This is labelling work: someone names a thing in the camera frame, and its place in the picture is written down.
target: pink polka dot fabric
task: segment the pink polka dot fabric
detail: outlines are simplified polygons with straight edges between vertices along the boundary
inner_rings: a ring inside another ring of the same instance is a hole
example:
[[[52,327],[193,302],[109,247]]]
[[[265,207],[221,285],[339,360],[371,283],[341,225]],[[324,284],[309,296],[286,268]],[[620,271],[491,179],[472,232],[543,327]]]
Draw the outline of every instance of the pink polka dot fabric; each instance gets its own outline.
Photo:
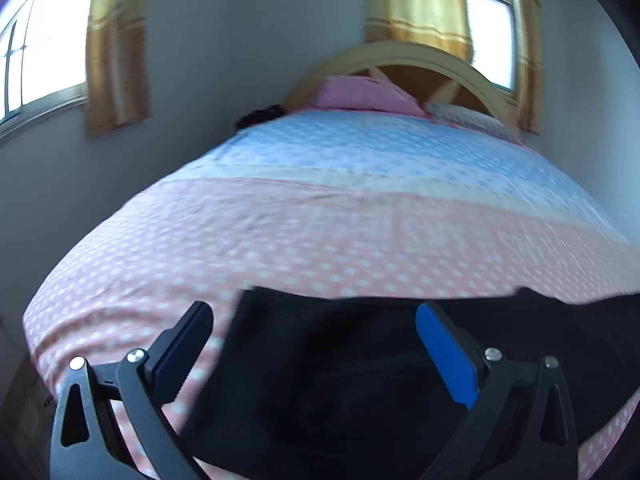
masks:
[[[38,291],[24,329],[33,363],[55,391],[74,356],[120,360],[148,348],[193,301],[206,301],[213,334],[177,400],[164,407],[179,429],[250,285],[326,298],[495,296],[529,286],[582,302],[637,290],[639,256],[596,230],[462,200],[285,180],[174,180],[137,195],[82,240]],[[582,480],[638,400],[580,448]],[[117,404],[116,414],[136,463],[153,476]]]

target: wooden headboard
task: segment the wooden headboard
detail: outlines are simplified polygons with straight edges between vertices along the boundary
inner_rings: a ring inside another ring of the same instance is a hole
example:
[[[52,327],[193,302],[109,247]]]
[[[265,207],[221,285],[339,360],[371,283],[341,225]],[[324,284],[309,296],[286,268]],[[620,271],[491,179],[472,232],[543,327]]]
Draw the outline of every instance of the wooden headboard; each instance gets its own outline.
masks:
[[[418,43],[379,41],[341,52],[315,67],[287,96],[284,107],[307,104],[329,75],[367,75],[389,80],[420,104],[457,104],[489,114],[520,137],[513,109],[469,63]]]

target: yellow curtain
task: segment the yellow curtain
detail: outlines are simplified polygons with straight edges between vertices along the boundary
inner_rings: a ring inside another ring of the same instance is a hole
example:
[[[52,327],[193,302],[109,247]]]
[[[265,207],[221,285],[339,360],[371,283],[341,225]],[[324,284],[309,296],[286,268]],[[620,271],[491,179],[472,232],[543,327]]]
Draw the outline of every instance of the yellow curtain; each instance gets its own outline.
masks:
[[[540,3],[538,0],[517,0],[518,79],[516,101],[521,129],[538,133],[542,111],[543,73],[540,45]]]
[[[87,136],[150,116],[145,0],[91,0],[86,36]]]
[[[466,0],[368,0],[366,41],[414,41],[470,61]]]

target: patterned pillow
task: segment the patterned pillow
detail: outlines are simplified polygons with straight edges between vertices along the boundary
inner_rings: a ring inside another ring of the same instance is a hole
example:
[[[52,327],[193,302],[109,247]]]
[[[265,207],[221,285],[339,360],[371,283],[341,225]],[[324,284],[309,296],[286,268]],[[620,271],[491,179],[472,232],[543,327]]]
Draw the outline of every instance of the patterned pillow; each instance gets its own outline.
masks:
[[[375,110],[426,117],[418,101],[400,87],[359,75],[327,77],[311,104],[325,110]]]
[[[431,115],[430,118],[432,120],[437,122],[491,135],[514,144],[521,143],[498,119],[475,110],[469,110],[463,106],[425,103],[424,111]]]

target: bed sheet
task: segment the bed sheet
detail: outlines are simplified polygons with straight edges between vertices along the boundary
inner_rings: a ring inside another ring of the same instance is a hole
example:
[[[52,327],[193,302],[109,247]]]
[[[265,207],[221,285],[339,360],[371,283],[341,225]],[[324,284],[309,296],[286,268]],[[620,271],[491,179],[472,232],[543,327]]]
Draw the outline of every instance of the bed sheet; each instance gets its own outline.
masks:
[[[53,270],[24,327],[55,390],[75,355],[119,360],[206,301],[212,337],[164,407],[180,428],[248,286],[328,298],[528,286],[579,303],[635,292],[639,271],[639,249],[600,205],[523,147],[419,118],[310,110],[243,130],[130,200]],[[581,446],[581,479],[639,399]],[[119,405],[116,415],[152,476]]]

